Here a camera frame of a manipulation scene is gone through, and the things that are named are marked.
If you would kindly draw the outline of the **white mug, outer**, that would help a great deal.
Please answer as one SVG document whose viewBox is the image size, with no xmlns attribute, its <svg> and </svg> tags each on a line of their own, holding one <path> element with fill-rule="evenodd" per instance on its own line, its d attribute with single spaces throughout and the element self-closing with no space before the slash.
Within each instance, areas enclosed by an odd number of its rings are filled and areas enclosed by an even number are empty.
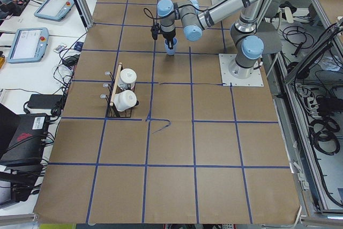
<svg viewBox="0 0 343 229">
<path fill-rule="evenodd" d="M 136 94 L 131 90 L 125 90 L 116 94 L 114 97 L 114 105 L 119 112 L 123 112 L 138 104 L 139 101 L 137 100 Z"/>
</svg>

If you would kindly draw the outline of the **black computer box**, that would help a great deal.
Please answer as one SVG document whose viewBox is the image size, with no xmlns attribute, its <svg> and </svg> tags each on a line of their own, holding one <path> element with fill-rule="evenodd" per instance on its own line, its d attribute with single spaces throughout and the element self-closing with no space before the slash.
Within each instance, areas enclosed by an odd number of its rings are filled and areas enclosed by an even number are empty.
<svg viewBox="0 0 343 229">
<path fill-rule="evenodd" d="M 1 165 L 24 167 L 41 164 L 50 116 L 46 113 L 19 115 L 17 126 L 1 143 Z"/>
</svg>

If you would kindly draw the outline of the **light blue plastic cup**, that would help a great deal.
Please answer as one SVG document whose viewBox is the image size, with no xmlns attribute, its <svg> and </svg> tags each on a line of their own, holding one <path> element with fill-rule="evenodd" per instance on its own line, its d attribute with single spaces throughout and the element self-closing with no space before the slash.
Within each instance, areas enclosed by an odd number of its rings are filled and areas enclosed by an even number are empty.
<svg viewBox="0 0 343 229">
<path fill-rule="evenodd" d="M 173 44 L 170 48 L 168 44 L 168 40 L 165 39 L 164 45 L 165 45 L 165 50 L 166 50 L 167 55 L 169 56 L 175 55 L 176 50 L 177 50 L 177 43 L 178 43 L 177 38 L 173 38 Z"/>
</svg>

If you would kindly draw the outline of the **teach pendant, near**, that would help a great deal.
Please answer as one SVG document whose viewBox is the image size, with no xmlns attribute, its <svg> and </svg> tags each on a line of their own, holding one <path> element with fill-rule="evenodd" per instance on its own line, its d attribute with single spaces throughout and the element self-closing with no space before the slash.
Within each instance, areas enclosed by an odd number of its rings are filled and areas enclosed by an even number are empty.
<svg viewBox="0 0 343 229">
<path fill-rule="evenodd" d="M 48 39 L 49 31 L 45 27 L 18 29 L 6 61 L 12 64 L 41 61 L 48 45 Z"/>
</svg>

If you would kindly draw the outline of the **teach pendant,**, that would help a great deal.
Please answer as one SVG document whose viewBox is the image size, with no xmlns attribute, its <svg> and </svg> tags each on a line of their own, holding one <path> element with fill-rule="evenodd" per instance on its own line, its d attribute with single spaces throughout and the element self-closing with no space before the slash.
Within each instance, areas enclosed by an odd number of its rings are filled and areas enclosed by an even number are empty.
<svg viewBox="0 0 343 229">
<path fill-rule="evenodd" d="M 41 19 L 62 20 L 74 6 L 74 0 L 45 0 L 34 12 Z"/>
<path fill-rule="evenodd" d="M 12 64 L 41 61 L 48 45 L 48 39 L 49 31 L 45 27 L 18 29 L 6 61 Z"/>
</svg>

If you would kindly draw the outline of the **white mug,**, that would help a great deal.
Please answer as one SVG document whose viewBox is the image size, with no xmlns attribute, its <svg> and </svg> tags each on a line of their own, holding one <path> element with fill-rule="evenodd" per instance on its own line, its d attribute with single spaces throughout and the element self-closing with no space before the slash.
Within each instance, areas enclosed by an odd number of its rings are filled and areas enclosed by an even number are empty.
<svg viewBox="0 0 343 229">
<path fill-rule="evenodd" d="M 114 97 L 114 105 L 119 112 L 123 112 L 138 104 L 139 101 L 137 100 L 136 94 L 131 90 L 125 90 L 116 94 Z"/>
<path fill-rule="evenodd" d="M 120 72 L 118 87 L 123 90 L 132 90 L 135 87 L 136 80 L 137 74 L 134 70 L 130 68 L 123 69 Z"/>
</svg>

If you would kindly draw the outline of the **white mug, inner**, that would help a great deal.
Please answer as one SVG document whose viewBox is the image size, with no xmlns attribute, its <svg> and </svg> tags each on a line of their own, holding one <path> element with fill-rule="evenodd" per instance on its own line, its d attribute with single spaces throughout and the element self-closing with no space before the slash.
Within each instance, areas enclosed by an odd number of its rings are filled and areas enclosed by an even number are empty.
<svg viewBox="0 0 343 229">
<path fill-rule="evenodd" d="M 118 87 L 123 90 L 132 90 L 135 87 L 136 80 L 137 74 L 134 70 L 130 68 L 123 69 L 120 72 Z"/>
</svg>

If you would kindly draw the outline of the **teach pendant, far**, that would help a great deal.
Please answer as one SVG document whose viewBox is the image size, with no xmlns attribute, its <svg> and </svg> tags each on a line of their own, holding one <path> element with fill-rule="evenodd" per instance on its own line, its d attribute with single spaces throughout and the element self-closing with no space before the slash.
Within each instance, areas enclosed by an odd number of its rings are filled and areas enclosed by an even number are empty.
<svg viewBox="0 0 343 229">
<path fill-rule="evenodd" d="M 34 12 L 41 19 L 62 20 L 74 6 L 74 0 L 45 0 Z"/>
</svg>

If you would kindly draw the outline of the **black power adapter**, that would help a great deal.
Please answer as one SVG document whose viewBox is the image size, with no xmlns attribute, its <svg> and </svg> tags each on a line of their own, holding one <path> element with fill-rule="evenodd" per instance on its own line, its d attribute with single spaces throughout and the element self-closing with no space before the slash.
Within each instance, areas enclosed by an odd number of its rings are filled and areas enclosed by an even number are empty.
<svg viewBox="0 0 343 229">
<path fill-rule="evenodd" d="M 60 94 L 32 94 L 27 103 L 30 109 L 52 109 L 62 100 Z"/>
</svg>

